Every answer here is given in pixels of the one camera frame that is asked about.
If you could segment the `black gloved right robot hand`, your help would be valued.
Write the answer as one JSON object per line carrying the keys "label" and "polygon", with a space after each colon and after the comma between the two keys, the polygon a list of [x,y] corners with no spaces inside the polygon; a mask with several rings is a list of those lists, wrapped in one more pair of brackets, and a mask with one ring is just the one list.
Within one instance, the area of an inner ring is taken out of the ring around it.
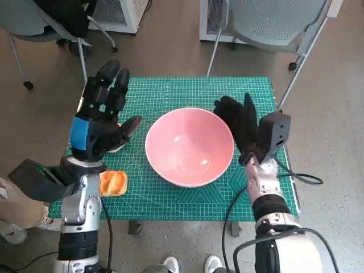
{"label": "black gloved right robot hand", "polygon": [[242,104],[231,97],[223,96],[214,102],[213,113],[230,129],[241,153],[240,164],[246,165],[252,156],[261,163],[264,154],[258,144],[257,113],[251,96],[246,93]]}

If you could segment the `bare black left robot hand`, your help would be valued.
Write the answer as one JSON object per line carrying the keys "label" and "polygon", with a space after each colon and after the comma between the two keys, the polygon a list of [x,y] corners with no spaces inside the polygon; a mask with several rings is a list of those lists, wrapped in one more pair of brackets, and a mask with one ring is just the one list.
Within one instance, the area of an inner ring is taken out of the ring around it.
{"label": "bare black left robot hand", "polygon": [[89,77],[73,119],[69,142],[73,156],[81,161],[100,161],[130,141],[142,117],[135,115],[119,123],[126,104],[130,71],[110,59],[94,77]]}

